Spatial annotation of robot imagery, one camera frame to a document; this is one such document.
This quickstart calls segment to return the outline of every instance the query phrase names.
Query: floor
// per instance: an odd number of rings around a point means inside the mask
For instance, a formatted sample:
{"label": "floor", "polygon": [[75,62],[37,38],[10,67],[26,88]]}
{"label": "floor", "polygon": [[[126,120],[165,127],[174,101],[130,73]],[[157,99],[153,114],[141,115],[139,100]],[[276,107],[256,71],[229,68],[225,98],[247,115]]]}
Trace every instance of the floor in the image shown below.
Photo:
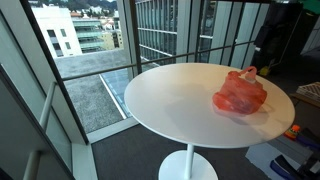
{"label": "floor", "polygon": [[[320,81],[320,51],[272,68],[265,77],[278,85],[287,94],[298,86]],[[320,132],[320,111],[308,104],[296,106],[294,124],[310,128],[318,136]],[[158,178],[158,170],[163,159],[176,150],[186,149],[186,145],[163,138],[141,125],[120,132],[92,144],[98,178],[101,180],[150,180]],[[195,152],[204,156],[215,168],[219,179],[268,179],[268,177],[248,159],[247,148],[210,149],[196,147]]]}

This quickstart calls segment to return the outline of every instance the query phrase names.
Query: red plastic bag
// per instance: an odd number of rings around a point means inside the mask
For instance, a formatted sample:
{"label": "red plastic bag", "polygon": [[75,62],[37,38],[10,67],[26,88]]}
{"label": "red plastic bag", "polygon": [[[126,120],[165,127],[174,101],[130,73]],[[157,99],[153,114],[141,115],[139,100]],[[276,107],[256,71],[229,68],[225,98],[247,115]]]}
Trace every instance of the red plastic bag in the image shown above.
{"label": "red plastic bag", "polygon": [[213,103],[220,110],[240,114],[256,112],[267,98],[267,92],[256,80],[256,73],[254,66],[240,72],[230,71],[220,91],[213,95]]}

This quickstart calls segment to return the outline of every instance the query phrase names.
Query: table pedestal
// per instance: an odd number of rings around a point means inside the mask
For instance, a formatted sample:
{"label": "table pedestal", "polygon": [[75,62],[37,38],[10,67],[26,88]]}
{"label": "table pedestal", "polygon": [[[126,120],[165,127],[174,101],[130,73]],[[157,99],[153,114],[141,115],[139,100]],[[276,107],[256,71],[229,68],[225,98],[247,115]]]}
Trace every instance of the table pedestal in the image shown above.
{"label": "table pedestal", "polygon": [[171,179],[215,180],[218,176],[211,164],[201,155],[194,153],[192,145],[188,145],[188,151],[171,153],[162,162],[159,180]]}

